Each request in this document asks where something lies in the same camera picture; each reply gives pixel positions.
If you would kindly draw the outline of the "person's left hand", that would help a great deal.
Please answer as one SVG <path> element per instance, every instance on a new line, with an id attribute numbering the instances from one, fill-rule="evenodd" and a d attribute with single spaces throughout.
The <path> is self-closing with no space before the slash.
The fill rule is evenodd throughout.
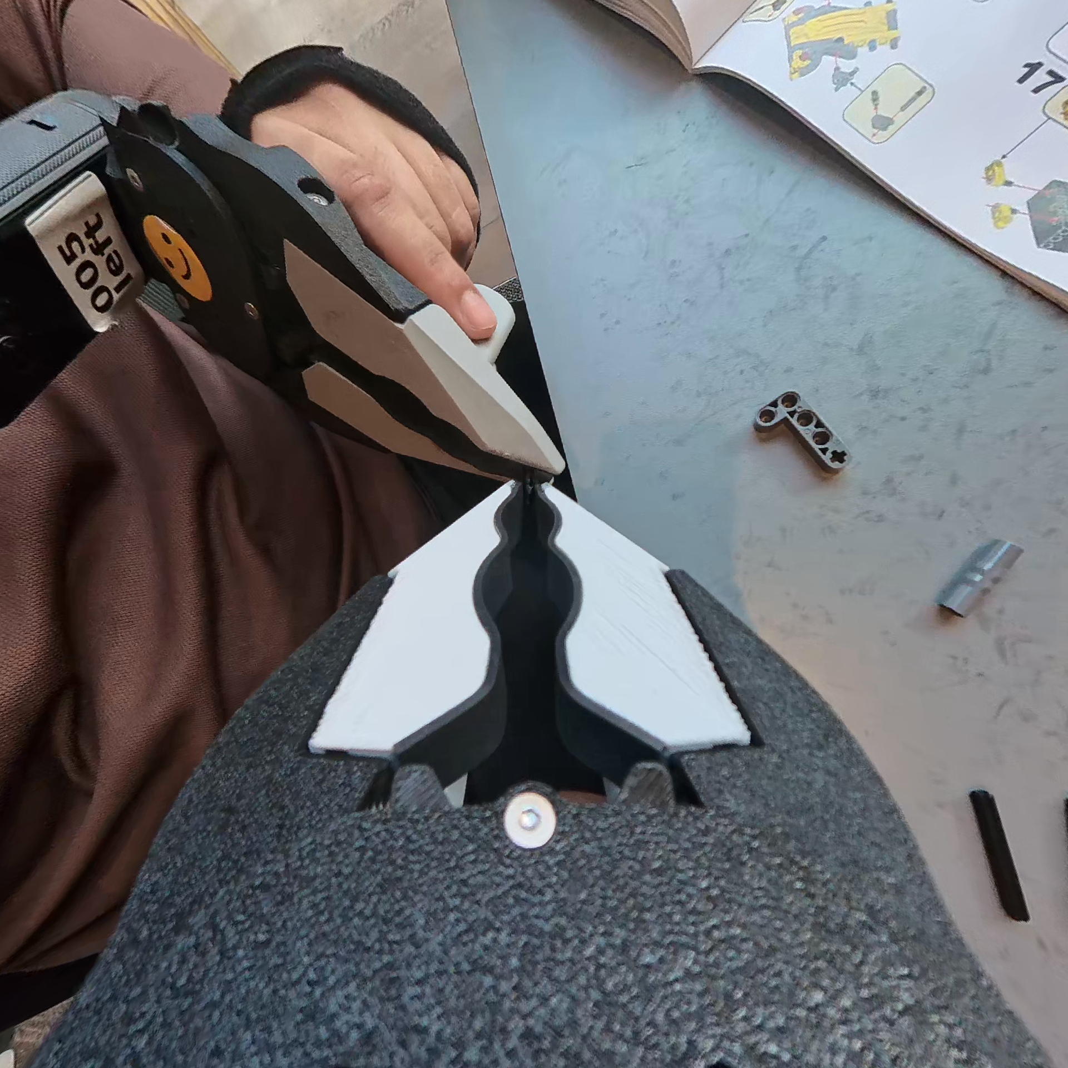
<path id="1" fill-rule="evenodd" d="M 467 273 L 480 204 L 459 164 L 348 88 L 327 82 L 260 113 L 251 139 L 299 153 L 337 194 L 367 247 L 468 337 L 492 336 L 496 315 Z"/>

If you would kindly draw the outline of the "grey desk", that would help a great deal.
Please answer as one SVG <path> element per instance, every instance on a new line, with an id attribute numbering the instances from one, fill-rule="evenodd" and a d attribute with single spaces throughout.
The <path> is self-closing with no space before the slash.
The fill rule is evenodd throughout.
<path id="1" fill-rule="evenodd" d="M 1066 315 L 596 2 L 447 13 L 580 502 L 824 696 L 1066 1066 Z M 843 471 L 754 430 L 788 390 Z M 1023 549 L 1008 574 L 964 618 L 937 607 L 992 540 Z"/>

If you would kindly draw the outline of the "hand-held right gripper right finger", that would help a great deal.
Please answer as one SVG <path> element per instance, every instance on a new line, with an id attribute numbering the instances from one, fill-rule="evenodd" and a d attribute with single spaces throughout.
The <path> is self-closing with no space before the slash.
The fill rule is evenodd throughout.
<path id="1" fill-rule="evenodd" d="M 532 492 L 532 513 L 562 614 L 555 719 L 566 750 L 622 781 L 638 763 L 749 745 L 666 565 L 554 487 Z"/>

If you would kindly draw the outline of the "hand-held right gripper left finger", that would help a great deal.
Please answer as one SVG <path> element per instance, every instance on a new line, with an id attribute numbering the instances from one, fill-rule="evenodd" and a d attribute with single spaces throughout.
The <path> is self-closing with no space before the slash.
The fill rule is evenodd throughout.
<path id="1" fill-rule="evenodd" d="M 522 485 L 508 483 L 390 572 L 312 753 L 426 765 L 450 785 L 497 749 L 506 696 L 494 615 L 511 595 L 524 508 Z"/>

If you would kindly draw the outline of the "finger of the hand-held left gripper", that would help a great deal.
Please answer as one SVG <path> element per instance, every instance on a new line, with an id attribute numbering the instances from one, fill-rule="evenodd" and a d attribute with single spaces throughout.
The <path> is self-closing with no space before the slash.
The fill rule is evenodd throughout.
<path id="1" fill-rule="evenodd" d="M 303 371 L 302 380 L 309 399 L 331 417 L 337 417 L 348 427 L 363 434 L 378 446 L 400 456 L 437 464 L 457 471 L 478 474 L 492 480 L 511 480 L 511 475 L 485 473 L 471 464 L 449 456 L 428 438 L 394 420 L 372 396 L 336 370 L 316 362 Z"/>
<path id="2" fill-rule="evenodd" d="M 474 342 L 435 304 L 396 324 L 290 241 L 283 249 L 289 288 L 318 336 L 345 354 L 351 367 L 400 384 L 462 439 L 445 444 L 430 429 L 418 431 L 413 417 L 405 423 L 384 407 L 382 384 L 361 387 L 390 417 L 485 473 L 513 478 L 517 467 L 552 477 L 564 470 L 564 458 L 549 434 L 496 367 L 516 321 L 503 295 L 476 287 L 492 308 L 497 327 L 489 340 Z M 491 467 L 493 461 L 505 462 L 501 473 Z"/>

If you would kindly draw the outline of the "grey L-shaped beam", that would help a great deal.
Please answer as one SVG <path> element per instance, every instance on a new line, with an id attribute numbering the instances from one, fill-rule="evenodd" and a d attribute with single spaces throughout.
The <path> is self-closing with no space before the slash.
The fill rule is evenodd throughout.
<path id="1" fill-rule="evenodd" d="M 850 452 L 838 434 L 795 390 L 784 391 L 757 411 L 753 428 L 769 434 L 786 427 L 808 459 L 824 473 L 836 474 L 850 462 Z"/>

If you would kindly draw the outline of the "grey sleeve connector tube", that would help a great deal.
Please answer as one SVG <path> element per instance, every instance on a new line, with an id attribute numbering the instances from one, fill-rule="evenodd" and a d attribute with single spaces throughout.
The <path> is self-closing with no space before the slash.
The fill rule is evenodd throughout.
<path id="1" fill-rule="evenodd" d="M 1001 582 L 1023 553 L 1014 541 L 985 541 L 954 572 L 936 604 L 958 617 L 969 616 Z"/>

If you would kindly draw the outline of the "white building instruction booklet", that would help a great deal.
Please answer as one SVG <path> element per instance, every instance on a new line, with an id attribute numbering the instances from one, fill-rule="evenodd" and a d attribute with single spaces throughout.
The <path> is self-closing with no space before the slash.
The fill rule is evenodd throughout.
<path id="1" fill-rule="evenodd" d="M 604 1 L 1067 305 L 1065 1 Z"/>

